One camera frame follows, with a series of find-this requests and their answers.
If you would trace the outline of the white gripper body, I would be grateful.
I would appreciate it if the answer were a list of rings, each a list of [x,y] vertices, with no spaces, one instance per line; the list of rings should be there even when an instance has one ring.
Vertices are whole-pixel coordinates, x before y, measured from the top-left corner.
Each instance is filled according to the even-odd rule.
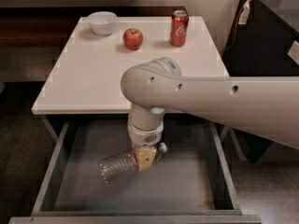
[[[155,146],[161,140],[163,130],[163,123],[161,123],[154,130],[143,131],[139,128],[136,128],[131,121],[128,122],[128,133],[133,147]]]

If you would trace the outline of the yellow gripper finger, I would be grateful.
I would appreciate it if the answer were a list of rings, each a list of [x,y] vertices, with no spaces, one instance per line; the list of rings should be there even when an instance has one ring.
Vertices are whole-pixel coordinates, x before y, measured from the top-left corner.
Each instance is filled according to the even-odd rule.
[[[148,170],[156,156],[157,149],[155,147],[136,147],[135,159],[137,163],[137,170],[143,172]]]

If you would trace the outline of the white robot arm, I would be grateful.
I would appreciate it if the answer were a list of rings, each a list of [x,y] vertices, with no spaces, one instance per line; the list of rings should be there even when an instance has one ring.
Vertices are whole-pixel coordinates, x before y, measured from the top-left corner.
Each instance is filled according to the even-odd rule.
[[[151,167],[167,109],[299,147],[298,77],[183,77],[171,59],[136,65],[121,77],[131,102],[128,131],[140,171]]]

